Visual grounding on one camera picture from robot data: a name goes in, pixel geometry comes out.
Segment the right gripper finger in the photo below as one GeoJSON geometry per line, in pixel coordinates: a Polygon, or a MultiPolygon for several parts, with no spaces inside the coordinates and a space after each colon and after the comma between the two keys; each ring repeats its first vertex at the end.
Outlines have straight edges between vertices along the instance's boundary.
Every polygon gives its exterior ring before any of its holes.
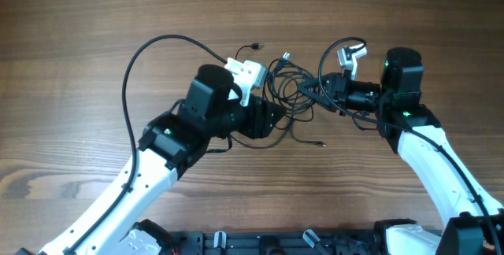
{"type": "Polygon", "coordinates": [[[313,99],[316,104],[330,112],[337,112],[338,109],[328,100],[321,91],[306,90],[305,95],[313,99]]]}
{"type": "Polygon", "coordinates": [[[306,79],[298,85],[298,91],[310,98],[324,97],[326,94],[331,98],[334,78],[334,74],[327,74],[319,78],[306,79]]]}

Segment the black USB cable thick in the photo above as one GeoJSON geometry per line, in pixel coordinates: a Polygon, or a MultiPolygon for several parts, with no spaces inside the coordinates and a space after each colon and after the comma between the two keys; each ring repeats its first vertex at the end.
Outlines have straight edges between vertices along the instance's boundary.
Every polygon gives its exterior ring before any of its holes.
{"type": "Polygon", "coordinates": [[[261,96],[286,109],[286,117],[310,122],[314,118],[314,101],[303,94],[298,86],[313,77],[311,72],[292,62],[290,54],[286,52],[269,64],[261,96]]]}

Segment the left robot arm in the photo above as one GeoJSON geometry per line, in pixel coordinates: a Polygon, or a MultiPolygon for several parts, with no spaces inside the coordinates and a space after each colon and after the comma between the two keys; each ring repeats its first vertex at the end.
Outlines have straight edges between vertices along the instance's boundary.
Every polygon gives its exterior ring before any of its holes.
{"type": "Polygon", "coordinates": [[[203,65],[187,96],[148,123],[133,142],[121,174],[66,231],[41,254],[170,254],[169,234],[143,212],[202,156],[213,137],[238,132],[267,137],[285,111],[251,93],[263,87],[267,69],[229,59],[223,67],[203,65]]]}

